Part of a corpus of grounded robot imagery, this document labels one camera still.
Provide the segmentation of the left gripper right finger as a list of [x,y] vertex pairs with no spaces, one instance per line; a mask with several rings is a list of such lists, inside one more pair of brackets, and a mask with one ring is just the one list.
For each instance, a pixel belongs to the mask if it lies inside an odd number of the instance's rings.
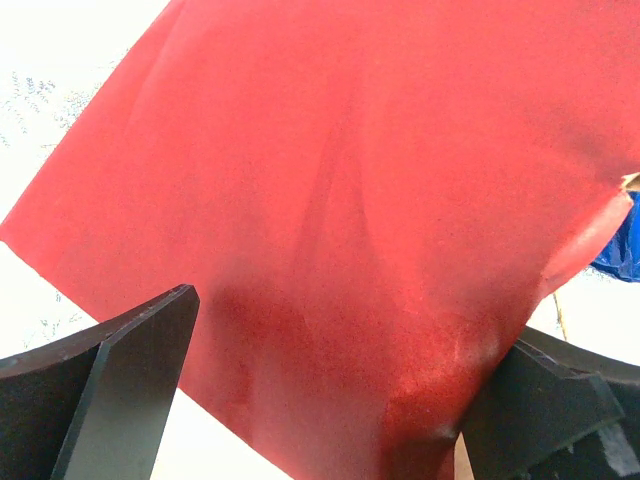
[[462,435],[476,479],[636,479],[639,368],[526,328]]

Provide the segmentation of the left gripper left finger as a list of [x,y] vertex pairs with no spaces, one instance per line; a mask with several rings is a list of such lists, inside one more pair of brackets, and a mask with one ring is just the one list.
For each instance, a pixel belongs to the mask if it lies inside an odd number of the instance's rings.
[[2,478],[149,478],[198,309],[180,285],[2,359]]

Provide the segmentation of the blue Doritos chip bag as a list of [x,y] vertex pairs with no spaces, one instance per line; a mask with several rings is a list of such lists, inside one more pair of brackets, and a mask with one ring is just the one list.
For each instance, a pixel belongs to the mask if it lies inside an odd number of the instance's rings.
[[639,193],[631,192],[633,206],[622,225],[590,266],[628,283],[640,280]]

